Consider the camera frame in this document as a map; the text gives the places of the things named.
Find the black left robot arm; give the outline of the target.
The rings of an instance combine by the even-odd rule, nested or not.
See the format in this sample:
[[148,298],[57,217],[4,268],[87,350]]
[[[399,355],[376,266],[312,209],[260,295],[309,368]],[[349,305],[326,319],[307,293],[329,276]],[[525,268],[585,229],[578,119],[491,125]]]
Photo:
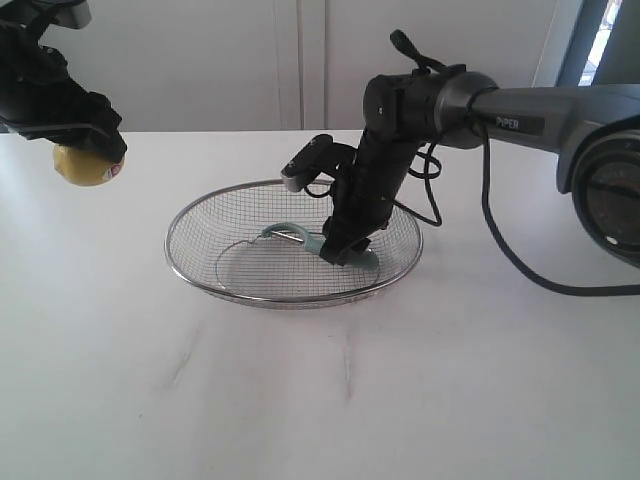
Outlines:
[[127,151],[121,121],[105,95],[70,76],[58,50],[39,45],[20,25],[1,23],[1,124],[9,131],[117,163]]

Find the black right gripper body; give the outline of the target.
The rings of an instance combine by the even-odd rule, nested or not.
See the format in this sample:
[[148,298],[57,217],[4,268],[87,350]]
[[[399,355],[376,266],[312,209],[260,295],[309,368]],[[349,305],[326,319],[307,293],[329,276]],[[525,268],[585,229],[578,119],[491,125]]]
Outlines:
[[421,140],[385,139],[363,131],[349,180],[334,198],[330,235],[370,235],[390,218],[395,199]]

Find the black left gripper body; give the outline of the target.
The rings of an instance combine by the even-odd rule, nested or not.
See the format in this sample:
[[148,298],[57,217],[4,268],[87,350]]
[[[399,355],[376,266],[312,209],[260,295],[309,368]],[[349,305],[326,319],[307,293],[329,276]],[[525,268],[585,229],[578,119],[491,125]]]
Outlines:
[[37,44],[1,46],[1,125],[10,132],[24,137],[27,127],[63,124],[119,130],[121,121],[105,95],[70,76],[59,51]]

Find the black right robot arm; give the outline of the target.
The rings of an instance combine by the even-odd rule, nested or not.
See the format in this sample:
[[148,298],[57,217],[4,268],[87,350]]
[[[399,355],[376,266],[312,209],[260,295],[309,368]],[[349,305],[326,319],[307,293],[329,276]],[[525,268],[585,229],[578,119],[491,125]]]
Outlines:
[[385,228],[420,147],[469,150],[496,139],[557,157],[556,185],[570,194],[589,236],[639,262],[639,88],[635,84],[501,88],[462,67],[380,75],[366,86],[365,127],[341,167],[323,257],[344,263]]

